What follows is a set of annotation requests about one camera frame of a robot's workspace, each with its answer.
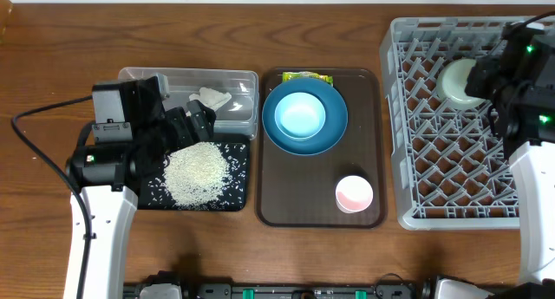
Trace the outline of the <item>light blue bowl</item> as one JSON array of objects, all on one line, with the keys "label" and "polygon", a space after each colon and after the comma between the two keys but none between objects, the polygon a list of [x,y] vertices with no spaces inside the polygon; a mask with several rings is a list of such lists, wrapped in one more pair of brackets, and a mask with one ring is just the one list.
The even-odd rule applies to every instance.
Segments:
[{"label": "light blue bowl", "polygon": [[323,103],[309,93],[296,92],[281,99],[274,111],[279,131],[289,139],[304,141],[318,134],[326,121]]}]

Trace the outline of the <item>green snack wrapper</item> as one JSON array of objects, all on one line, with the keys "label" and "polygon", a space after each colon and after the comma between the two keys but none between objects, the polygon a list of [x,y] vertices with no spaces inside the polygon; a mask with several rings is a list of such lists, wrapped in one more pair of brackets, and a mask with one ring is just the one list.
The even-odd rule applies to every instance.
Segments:
[{"label": "green snack wrapper", "polygon": [[333,77],[330,75],[320,75],[318,73],[310,72],[310,71],[302,71],[302,72],[283,72],[282,74],[282,82],[287,82],[295,79],[316,79],[319,81],[323,81],[329,85],[333,85]]}]

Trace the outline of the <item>dark blue plate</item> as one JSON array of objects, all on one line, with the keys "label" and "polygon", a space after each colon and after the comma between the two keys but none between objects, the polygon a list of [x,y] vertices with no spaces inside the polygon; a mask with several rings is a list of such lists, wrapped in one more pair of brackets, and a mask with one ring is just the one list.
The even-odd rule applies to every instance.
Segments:
[{"label": "dark blue plate", "polygon": [[[274,120],[278,102],[286,95],[296,92],[315,95],[323,103],[326,112],[322,130],[304,141],[286,137],[279,131]],[[343,137],[348,125],[348,109],[343,97],[331,85],[316,79],[295,79],[279,84],[269,93],[264,102],[262,121],[266,134],[279,148],[301,156],[316,155],[331,149]]]}]

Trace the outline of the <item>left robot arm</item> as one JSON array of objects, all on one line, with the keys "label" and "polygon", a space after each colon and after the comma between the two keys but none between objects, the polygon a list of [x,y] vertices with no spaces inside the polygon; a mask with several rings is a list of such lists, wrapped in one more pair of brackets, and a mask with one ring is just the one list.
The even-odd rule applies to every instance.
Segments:
[{"label": "left robot arm", "polygon": [[143,179],[170,153],[208,141],[215,112],[198,100],[166,110],[164,75],[100,82],[95,120],[67,160],[72,238],[64,297],[120,298],[127,243]]}]

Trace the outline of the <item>mint green bowl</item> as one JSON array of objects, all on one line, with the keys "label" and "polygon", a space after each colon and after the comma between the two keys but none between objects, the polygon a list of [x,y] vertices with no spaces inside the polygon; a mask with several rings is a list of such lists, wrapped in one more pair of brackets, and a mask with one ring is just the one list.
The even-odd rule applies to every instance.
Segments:
[{"label": "mint green bowl", "polygon": [[456,110],[474,109],[485,100],[466,95],[467,78],[471,69],[476,65],[474,59],[459,59],[450,62],[437,79],[436,89],[438,97],[447,101],[447,105]]}]

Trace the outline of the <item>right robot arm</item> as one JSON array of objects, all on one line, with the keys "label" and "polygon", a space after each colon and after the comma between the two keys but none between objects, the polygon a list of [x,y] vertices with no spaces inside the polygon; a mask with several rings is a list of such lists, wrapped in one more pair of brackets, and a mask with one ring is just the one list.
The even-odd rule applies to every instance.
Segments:
[{"label": "right robot arm", "polygon": [[554,37],[537,17],[505,26],[501,55],[480,58],[465,93],[491,103],[519,201],[520,269],[502,298],[554,296]]}]

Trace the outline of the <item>white tissue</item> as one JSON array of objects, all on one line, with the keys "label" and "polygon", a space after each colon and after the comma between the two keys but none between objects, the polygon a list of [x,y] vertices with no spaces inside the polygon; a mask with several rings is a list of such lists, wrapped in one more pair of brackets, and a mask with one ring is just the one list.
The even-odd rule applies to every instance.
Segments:
[{"label": "white tissue", "polygon": [[229,92],[222,93],[212,88],[201,88],[198,93],[189,96],[190,101],[200,101],[214,113],[217,113],[231,98]]}]

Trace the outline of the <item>pink and white cup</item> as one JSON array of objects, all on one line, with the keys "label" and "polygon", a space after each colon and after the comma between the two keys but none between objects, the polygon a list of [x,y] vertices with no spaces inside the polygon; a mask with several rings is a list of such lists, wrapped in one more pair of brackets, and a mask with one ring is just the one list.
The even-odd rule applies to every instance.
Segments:
[{"label": "pink and white cup", "polygon": [[365,178],[349,175],[336,184],[335,198],[340,211],[357,213],[369,208],[374,200],[374,191]]}]

